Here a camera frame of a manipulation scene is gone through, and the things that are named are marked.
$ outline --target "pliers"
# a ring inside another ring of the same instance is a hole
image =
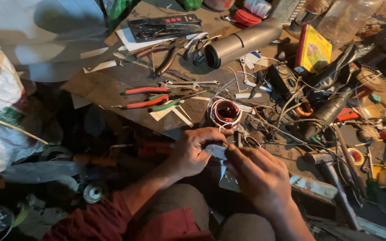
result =
[[[168,57],[166,57],[166,59],[163,61],[163,63],[155,71],[156,76],[160,77],[164,72],[166,72],[166,70],[169,69],[169,67],[174,62],[175,56],[177,55],[178,51],[181,48],[183,48],[186,44],[187,44],[187,39],[185,37],[178,38],[169,45],[154,46],[154,47],[150,47],[150,48],[146,48],[144,50],[141,50],[135,54],[135,57],[136,58],[142,58],[142,57],[147,56],[151,53],[169,51]]]
[[[179,105],[182,100],[186,100],[186,99],[189,99],[191,97],[198,96],[201,93],[205,93],[205,92],[206,92],[206,90],[202,90],[202,91],[193,92],[193,93],[190,93],[190,94],[187,94],[187,95],[184,95],[184,96],[180,96],[180,97],[176,96],[173,101],[167,103],[166,105],[149,108],[148,111],[149,112],[163,111],[163,110],[166,110],[167,108],[169,108],[171,106]]]
[[[120,93],[120,95],[132,95],[132,94],[138,94],[138,93],[159,93],[159,94],[155,96],[151,96],[150,98],[148,98],[147,101],[144,101],[144,102],[128,104],[122,109],[135,109],[135,108],[153,106],[158,103],[166,103],[169,100],[168,93],[170,93],[170,91],[168,91],[168,88],[166,88],[166,86],[141,87],[141,88],[136,88],[132,90],[126,90],[123,93]]]

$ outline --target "white plastic bag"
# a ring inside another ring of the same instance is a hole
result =
[[[0,121],[41,137],[45,114],[38,100],[24,95],[16,70],[0,50]],[[0,172],[13,161],[41,151],[43,146],[18,130],[0,125]]]

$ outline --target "plastic bottle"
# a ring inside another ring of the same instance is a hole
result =
[[[383,0],[336,0],[317,31],[337,49],[349,43]]]

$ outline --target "white string spool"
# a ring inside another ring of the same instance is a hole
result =
[[[267,18],[272,5],[265,0],[245,0],[244,7],[262,19]]]

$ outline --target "left hand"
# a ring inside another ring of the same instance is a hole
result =
[[[187,130],[177,141],[169,158],[163,163],[179,179],[200,173],[211,157],[206,153],[207,144],[222,142],[227,145],[226,136],[233,135],[233,130],[206,127]]]

